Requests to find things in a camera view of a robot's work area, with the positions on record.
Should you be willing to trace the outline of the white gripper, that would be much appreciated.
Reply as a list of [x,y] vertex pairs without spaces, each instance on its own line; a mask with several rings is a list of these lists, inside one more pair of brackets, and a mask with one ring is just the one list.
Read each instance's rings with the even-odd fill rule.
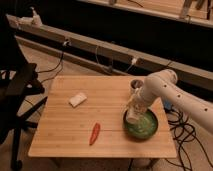
[[127,108],[132,109],[134,113],[145,113],[147,111],[147,106],[136,95],[130,97]]

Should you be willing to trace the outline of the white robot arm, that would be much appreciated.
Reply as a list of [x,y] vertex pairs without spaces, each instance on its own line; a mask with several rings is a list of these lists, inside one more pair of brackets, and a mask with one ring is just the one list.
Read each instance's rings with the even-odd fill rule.
[[126,120],[136,124],[140,116],[160,97],[188,114],[213,134],[213,104],[195,97],[176,86],[177,74],[170,69],[149,74],[128,102]]

